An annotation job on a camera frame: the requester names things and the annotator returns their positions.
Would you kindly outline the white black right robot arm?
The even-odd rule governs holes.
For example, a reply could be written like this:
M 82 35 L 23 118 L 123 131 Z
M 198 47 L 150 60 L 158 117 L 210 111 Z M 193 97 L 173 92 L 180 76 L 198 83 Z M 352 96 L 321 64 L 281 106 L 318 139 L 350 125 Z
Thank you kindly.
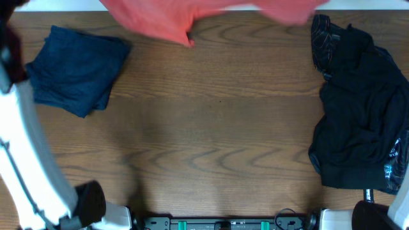
M 408 173 L 390 206 L 370 203 L 371 190 L 352 210 L 322 209 L 310 214 L 304 227 L 317 230 L 406 230 L 408 229 Z

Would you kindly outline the orange printed t-shirt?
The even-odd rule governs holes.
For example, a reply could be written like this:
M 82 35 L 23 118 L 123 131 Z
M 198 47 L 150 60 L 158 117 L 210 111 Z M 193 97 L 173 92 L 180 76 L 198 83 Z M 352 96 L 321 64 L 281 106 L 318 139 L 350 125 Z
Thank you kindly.
M 101 0 L 126 29 L 144 36 L 193 46 L 187 33 L 204 17 L 224 13 L 229 7 L 253 5 L 271 19 L 300 25 L 327 0 Z

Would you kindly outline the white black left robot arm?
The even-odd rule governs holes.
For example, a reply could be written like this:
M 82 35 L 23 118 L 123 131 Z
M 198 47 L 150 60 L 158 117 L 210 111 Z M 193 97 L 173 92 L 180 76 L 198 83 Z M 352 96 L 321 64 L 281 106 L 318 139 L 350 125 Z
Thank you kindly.
M 21 229 L 131 229 L 125 206 L 105 200 L 100 184 L 72 187 L 45 140 L 22 67 L 20 39 L 8 25 L 23 1 L 1 1 L 1 177 Z

